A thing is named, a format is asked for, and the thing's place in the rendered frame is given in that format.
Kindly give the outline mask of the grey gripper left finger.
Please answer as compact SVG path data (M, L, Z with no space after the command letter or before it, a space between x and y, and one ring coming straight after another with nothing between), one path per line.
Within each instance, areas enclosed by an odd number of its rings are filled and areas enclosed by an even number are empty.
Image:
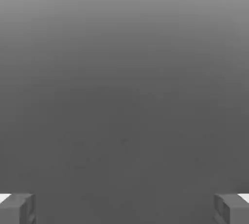
M36 224L36 195L0 193L0 224Z

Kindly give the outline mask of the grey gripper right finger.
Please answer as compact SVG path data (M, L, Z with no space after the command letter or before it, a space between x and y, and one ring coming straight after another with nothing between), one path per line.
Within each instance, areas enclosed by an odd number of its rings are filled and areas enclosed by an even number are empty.
M213 204L217 224L249 224L249 193L215 194Z

